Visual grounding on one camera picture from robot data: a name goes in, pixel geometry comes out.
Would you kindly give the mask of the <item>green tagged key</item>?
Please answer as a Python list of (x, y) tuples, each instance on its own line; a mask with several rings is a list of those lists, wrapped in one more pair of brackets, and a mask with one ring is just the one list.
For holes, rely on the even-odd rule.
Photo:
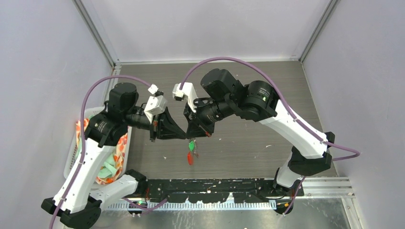
[(195, 150), (195, 142), (193, 140), (189, 142), (188, 148), (191, 152)]

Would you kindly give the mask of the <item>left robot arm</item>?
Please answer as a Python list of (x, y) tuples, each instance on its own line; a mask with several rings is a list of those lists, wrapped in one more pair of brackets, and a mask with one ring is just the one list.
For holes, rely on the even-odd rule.
[(146, 177), (129, 170), (111, 184), (98, 190), (92, 186), (101, 166), (117, 147), (129, 127), (149, 131), (151, 141), (185, 139), (185, 132), (172, 119), (167, 100), (158, 87), (151, 84), (145, 107), (137, 106), (139, 94), (132, 83), (118, 83), (109, 93), (104, 109), (81, 124), (82, 147), (79, 158), (59, 192), (42, 202), (42, 209), (59, 217), (67, 227), (91, 228), (101, 212), (119, 199), (133, 195), (142, 197), (147, 189)]

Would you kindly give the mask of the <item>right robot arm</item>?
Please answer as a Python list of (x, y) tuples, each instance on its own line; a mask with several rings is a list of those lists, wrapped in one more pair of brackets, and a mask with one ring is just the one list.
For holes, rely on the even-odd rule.
[(215, 123), (231, 115), (265, 125), (292, 144), (287, 162), (275, 175), (273, 191), (286, 195), (297, 179), (328, 170), (332, 157), (328, 142), (335, 134), (320, 132), (313, 127), (305, 130), (299, 116), (287, 109), (275, 89), (267, 82), (253, 81), (243, 85), (226, 69), (213, 69), (201, 80), (208, 97), (199, 98), (192, 83), (177, 84), (173, 97), (187, 99), (184, 116), (188, 121), (188, 139), (211, 136)]

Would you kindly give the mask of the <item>colourful patterned cloth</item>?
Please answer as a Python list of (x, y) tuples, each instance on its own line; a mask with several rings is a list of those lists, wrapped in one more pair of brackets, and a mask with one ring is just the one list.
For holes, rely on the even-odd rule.
[[(84, 119), (84, 129), (86, 130), (89, 118)], [(79, 154), (81, 153), (81, 134), (80, 134), (80, 121), (76, 121), (76, 153), (75, 153), (75, 161), (79, 158)], [(124, 162), (125, 162), (125, 150), (127, 148), (127, 141), (128, 141), (128, 133), (129, 127), (126, 134), (124, 134), (118, 141), (115, 149), (112, 153), (107, 157), (104, 163), (101, 165), (99, 173), (95, 179), (95, 182), (100, 185), (106, 185), (113, 183), (117, 178), (122, 174), (124, 170)]]

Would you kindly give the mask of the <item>white plastic basket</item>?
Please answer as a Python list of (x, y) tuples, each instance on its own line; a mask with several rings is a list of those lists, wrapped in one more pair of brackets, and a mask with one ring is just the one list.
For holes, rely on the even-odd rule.
[[(125, 162), (124, 162), (124, 170), (123, 170), (123, 172), (122, 172), (122, 174), (120, 176), (124, 175), (124, 173), (126, 171), (127, 162), (128, 162), (128, 151), (129, 151), (129, 143), (130, 143), (130, 137), (131, 137), (132, 128), (129, 127), (129, 129), (130, 130), (129, 130), (129, 133), (128, 133), (127, 148), (125, 150), (126, 155), (125, 155)], [(68, 175), (69, 175), (69, 173), (70, 173), (70, 171), (71, 171), (71, 169), (72, 169), (72, 167), (73, 167), (73, 165), (75, 163), (75, 153), (76, 153), (76, 150), (77, 150), (76, 143), (75, 143), (75, 137), (76, 137), (76, 133), (73, 136), (72, 143), (71, 143), (71, 146), (70, 146), (70, 150), (69, 150), (69, 153), (68, 153), (66, 165), (65, 165), (65, 168), (64, 168), (64, 177), (68, 177)]]

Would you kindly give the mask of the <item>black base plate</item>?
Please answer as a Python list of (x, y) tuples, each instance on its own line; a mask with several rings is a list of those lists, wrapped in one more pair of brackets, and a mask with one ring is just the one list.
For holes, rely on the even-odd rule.
[(286, 198), (291, 200), (298, 189), (297, 179), (291, 189), (275, 189), (272, 178), (224, 178), (224, 179), (149, 179), (141, 191), (127, 198), (143, 198), (159, 203), (264, 203)]

